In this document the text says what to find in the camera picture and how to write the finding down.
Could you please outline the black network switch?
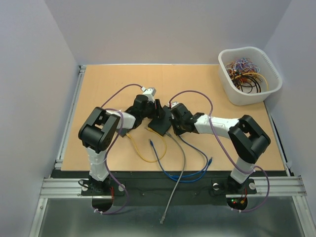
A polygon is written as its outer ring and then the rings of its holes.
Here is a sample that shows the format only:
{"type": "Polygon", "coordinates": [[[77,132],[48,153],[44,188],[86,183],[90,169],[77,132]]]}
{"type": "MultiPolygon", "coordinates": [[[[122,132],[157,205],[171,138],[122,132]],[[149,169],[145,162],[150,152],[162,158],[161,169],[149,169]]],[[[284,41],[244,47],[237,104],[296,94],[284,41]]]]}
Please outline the black network switch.
{"type": "Polygon", "coordinates": [[[163,107],[163,111],[165,112],[164,118],[155,118],[148,124],[148,128],[152,129],[161,136],[164,136],[171,127],[171,112],[167,106],[163,107]]]}
{"type": "Polygon", "coordinates": [[[123,128],[120,132],[120,136],[121,137],[124,137],[128,132],[130,131],[130,129],[126,129],[126,128],[123,128]]]}

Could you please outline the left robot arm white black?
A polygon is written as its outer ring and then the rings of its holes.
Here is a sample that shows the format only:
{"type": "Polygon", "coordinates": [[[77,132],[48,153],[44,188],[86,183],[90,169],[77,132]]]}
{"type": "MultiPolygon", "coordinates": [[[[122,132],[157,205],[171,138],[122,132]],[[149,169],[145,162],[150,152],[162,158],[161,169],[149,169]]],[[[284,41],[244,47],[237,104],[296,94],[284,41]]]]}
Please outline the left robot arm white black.
{"type": "Polygon", "coordinates": [[[110,189],[106,180],[109,172],[105,159],[117,140],[116,136],[125,135],[127,131],[139,127],[144,119],[151,119],[154,128],[168,130],[167,106],[162,106],[159,99],[150,99],[149,95],[137,95],[133,105],[126,111],[116,111],[95,107],[79,130],[78,137],[89,156],[90,171],[88,180],[79,184],[86,190],[93,190],[100,195],[110,189]]]}

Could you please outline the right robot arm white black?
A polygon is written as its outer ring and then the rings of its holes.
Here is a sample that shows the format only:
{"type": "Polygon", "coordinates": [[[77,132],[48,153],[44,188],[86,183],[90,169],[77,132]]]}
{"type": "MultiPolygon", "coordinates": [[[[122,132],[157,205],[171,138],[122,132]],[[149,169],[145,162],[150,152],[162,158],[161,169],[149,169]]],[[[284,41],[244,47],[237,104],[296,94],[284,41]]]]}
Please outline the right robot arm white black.
{"type": "Polygon", "coordinates": [[[178,102],[172,103],[169,109],[169,120],[176,135],[186,132],[212,134],[218,142],[219,137],[231,140],[238,158],[227,178],[227,187],[233,193],[242,190],[254,171],[255,163],[271,143],[267,133],[254,118],[249,115],[232,119],[212,117],[204,113],[193,115],[184,104],[178,102]]]}

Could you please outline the white plastic bin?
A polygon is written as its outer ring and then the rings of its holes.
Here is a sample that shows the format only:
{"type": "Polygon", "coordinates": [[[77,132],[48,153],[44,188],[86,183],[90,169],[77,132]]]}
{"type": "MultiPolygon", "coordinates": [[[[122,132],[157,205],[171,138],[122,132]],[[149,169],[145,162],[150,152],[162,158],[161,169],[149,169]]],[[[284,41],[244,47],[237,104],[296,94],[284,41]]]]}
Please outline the white plastic bin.
{"type": "Polygon", "coordinates": [[[282,87],[282,79],[266,53],[256,47],[247,46],[235,49],[226,49],[219,53],[219,78],[222,87],[230,100],[235,105],[250,105],[263,102],[269,95],[277,92],[282,87]],[[241,58],[249,58],[259,68],[263,82],[258,89],[237,89],[225,68],[230,62],[241,58]]]}

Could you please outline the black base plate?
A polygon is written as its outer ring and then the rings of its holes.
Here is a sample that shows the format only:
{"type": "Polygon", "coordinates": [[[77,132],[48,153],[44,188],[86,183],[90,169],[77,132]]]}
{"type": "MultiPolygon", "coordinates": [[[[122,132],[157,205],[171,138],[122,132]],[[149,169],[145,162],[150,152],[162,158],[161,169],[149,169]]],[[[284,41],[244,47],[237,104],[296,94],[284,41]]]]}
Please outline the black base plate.
{"type": "Polygon", "coordinates": [[[253,179],[235,182],[227,171],[207,171],[201,176],[171,180],[163,172],[118,172],[117,182],[92,178],[79,180],[81,195],[92,197],[94,208],[121,206],[224,205],[245,208],[247,197],[256,194],[253,179]]]}

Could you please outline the aluminium frame rail left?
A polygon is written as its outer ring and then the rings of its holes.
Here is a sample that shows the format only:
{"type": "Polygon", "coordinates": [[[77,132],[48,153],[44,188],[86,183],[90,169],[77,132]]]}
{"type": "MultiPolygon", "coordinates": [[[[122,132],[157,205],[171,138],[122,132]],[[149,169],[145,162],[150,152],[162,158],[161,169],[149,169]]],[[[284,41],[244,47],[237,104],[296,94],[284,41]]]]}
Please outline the aluminium frame rail left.
{"type": "Polygon", "coordinates": [[[67,148],[69,135],[70,135],[70,131],[71,131],[71,126],[73,123],[73,118],[74,118],[74,114],[75,114],[75,110],[76,110],[76,106],[77,106],[77,102],[78,102],[78,98],[79,98],[79,94],[80,94],[80,90],[81,90],[82,81],[84,78],[85,71],[86,71],[86,65],[79,65],[78,80],[77,80],[74,95],[72,98],[72,102],[71,102],[70,110],[68,113],[65,129],[63,132],[62,140],[61,140],[61,143],[59,146],[57,157],[56,157],[55,162],[54,162],[53,170],[56,170],[56,169],[60,170],[62,167],[62,164],[63,164],[65,151],[67,148]]]}

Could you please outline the aluminium frame rail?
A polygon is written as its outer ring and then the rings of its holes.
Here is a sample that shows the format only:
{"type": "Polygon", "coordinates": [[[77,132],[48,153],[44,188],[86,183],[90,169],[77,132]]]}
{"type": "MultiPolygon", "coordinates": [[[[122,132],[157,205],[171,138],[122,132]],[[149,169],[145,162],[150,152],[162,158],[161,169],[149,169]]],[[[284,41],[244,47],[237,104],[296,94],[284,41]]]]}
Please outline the aluminium frame rail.
{"type": "Polygon", "coordinates": [[[78,98],[79,98],[79,94],[80,94],[80,90],[81,90],[82,81],[84,78],[85,71],[86,71],[86,65],[79,65],[78,80],[77,80],[74,95],[72,98],[72,102],[71,102],[70,110],[68,113],[65,129],[63,132],[62,140],[61,140],[61,143],[59,146],[57,157],[56,157],[55,162],[54,162],[53,170],[56,170],[56,169],[60,170],[62,167],[62,164],[63,164],[65,151],[67,148],[69,135],[70,135],[70,131],[71,131],[71,126],[73,123],[73,118],[74,118],[74,114],[75,114],[75,110],[76,110],[76,106],[77,106],[77,102],[78,102],[78,98]]]}
{"type": "MultiPolygon", "coordinates": [[[[301,177],[253,177],[246,185],[248,197],[263,197],[269,192],[271,197],[306,196],[307,192],[301,177]]],[[[110,195],[83,195],[78,179],[44,179],[40,198],[110,198],[110,195]]]]}

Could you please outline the aluminium frame rail front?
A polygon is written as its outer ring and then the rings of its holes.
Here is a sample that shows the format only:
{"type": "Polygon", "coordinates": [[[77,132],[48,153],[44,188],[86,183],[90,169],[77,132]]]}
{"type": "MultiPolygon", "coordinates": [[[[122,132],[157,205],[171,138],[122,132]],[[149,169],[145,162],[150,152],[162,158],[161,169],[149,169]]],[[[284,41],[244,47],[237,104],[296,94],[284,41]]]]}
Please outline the aluminium frame rail front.
{"type": "MultiPolygon", "coordinates": [[[[307,192],[301,177],[253,177],[246,185],[248,197],[263,197],[269,192],[271,197],[306,196],[307,192]]],[[[83,195],[78,179],[44,179],[40,198],[110,198],[110,195],[83,195]]]]}

